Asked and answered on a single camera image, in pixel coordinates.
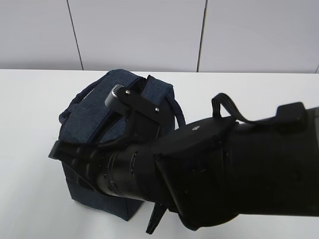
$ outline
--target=robotic arm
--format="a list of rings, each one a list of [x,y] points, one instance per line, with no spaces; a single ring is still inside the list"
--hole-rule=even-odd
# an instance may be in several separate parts
[[[158,106],[122,86],[106,104],[127,119],[122,137],[103,144],[58,140],[50,157],[105,196],[155,202],[147,233],[167,209],[191,230],[238,214],[319,216],[319,107],[293,103],[249,121],[219,94],[213,117],[159,137],[167,118]]]

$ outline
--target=navy blue bag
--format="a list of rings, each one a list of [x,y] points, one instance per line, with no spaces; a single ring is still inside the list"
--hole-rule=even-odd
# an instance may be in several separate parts
[[[152,76],[147,79],[119,69],[109,71],[92,83],[71,101],[69,107],[59,116],[62,126],[59,139],[74,143],[98,143],[115,139],[123,134],[126,123],[123,117],[114,114],[105,106],[105,99],[117,85],[131,88],[144,98],[170,112],[171,124],[162,127],[161,135],[185,125],[180,106],[174,99],[173,86]],[[62,163],[71,198],[89,207],[114,214],[128,221],[142,204],[142,201],[106,197],[94,191],[85,181]]]

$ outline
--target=white table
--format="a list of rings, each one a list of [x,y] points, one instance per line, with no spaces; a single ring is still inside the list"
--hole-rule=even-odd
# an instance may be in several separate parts
[[[49,159],[71,99],[105,72],[0,70],[1,239],[317,239],[319,218],[240,215],[231,222],[185,228],[167,212],[152,236],[153,208],[145,203],[130,222],[71,200],[60,162]],[[229,94],[248,119],[271,117],[278,105],[319,106],[319,75],[150,73],[175,86],[186,121],[211,116],[210,99]]]

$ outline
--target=bag handle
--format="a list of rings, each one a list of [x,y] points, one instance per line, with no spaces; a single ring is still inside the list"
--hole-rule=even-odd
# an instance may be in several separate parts
[[[59,115],[59,121],[61,124],[63,124],[69,114],[79,105],[79,103],[99,84],[101,83],[101,81],[103,80],[103,77],[93,83],[91,83],[90,85],[88,85],[84,90],[82,90],[80,93],[78,93],[74,99],[71,101],[71,103],[69,104],[68,108],[66,108],[65,111],[63,111],[60,115]]]
[[[172,97],[171,95],[166,96],[166,100],[171,106],[171,109],[173,110],[175,117],[177,119],[178,127],[182,127],[186,125],[185,117],[183,114],[183,111],[181,110],[180,105],[178,102]]]

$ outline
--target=screw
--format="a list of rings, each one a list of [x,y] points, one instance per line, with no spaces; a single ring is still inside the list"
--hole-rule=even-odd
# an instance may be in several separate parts
[[[196,126],[194,128],[192,128],[191,130],[198,130],[200,126]]]

